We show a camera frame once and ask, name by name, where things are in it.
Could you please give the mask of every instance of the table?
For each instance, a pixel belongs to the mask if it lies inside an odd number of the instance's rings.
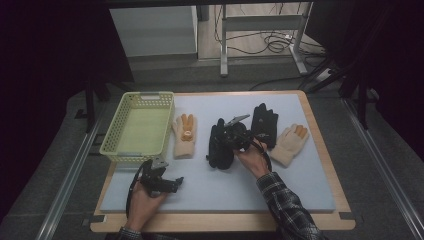
[[[176,93],[176,96],[199,95],[261,95],[270,92],[215,92],[215,93]],[[315,121],[306,95],[301,91],[277,91],[272,94],[297,94],[305,113],[310,133],[320,156],[322,166],[333,192],[336,210],[332,213],[314,213],[312,217],[322,230],[351,230],[355,227],[355,220],[345,218],[351,210],[340,185],[337,173],[331,162],[327,148],[322,139],[320,130]],[[103,189],[94,212],[99,222],[92,222],[90,227],[94,232],[117,232],[126,222],[125,213],[104,213],[100,205],[111,181],[116,163],[111,163]],[[268,212],[255,213],[158,213],[144,227],[145,232],[222,232],[222,231],[274,231],[275,224]]]

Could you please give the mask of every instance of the black glove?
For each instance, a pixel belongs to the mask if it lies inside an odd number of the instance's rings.
[[[266,143],[268,148],[275,147],[277,139],[278,114],[272,110],[266,110],[265,103],[255,107],[253,112],[252,127],[250,130],[260,142]]]
[[[216,125],[212,126],[209,138],[209,165],[221,170],[228,169],[234,160],[233,150],[224,144],[221,139],[224,137],[224,119],[220,118]]]

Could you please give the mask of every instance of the white surface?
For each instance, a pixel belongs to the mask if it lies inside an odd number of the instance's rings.
[[[219,118],[225,122],[235,116],[250,114],[242,121],[250,129],[253,110],[261,103],[279,114],[277,133],[293,123],[308,127],[300,101],[296,94],[269,94],[251,96],[176,96],[175,116],[194,114],[198,121],[196,152],[192,159],[173,158],[174,135],[170,137],[167,161],[169,166],[164,179],[184,177],[177,193],[170,194],[161,206],[162,211],[255,211],[267,210],[265,201],[256,187],[255,178],[238,159],[230,169],[213,169],[206,161],[211,127]],[[117,165],[102,205],[103,211],[125,210],[128,187],[139,164]],[[321,161],[310,135],[303,150],[285,169],[272,161],[273,171],[278,172],[286,185],[301,199],[310,211],[332,211],[335,203]]]
[[[195,6],[110,9],[127,57],[197,52]]]

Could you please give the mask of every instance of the beige glove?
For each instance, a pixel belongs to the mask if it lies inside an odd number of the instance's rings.
[[[308,137],[307,128],[293,124],[278,137],[277,144],[272,149],[270,157],[282,163],[284,167],[288,167],[293,158],[302,150]]]
[[[192,114],[188,117],[183,114],[172,123],[172,129],[175,134],[174,157],[192,157],[196,142],[197,119]]]

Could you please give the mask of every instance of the green plastic basket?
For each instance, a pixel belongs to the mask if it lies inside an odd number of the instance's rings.
[[[114,162],[165,162],[174,109],[172,92],[125,93],[100,153]]]

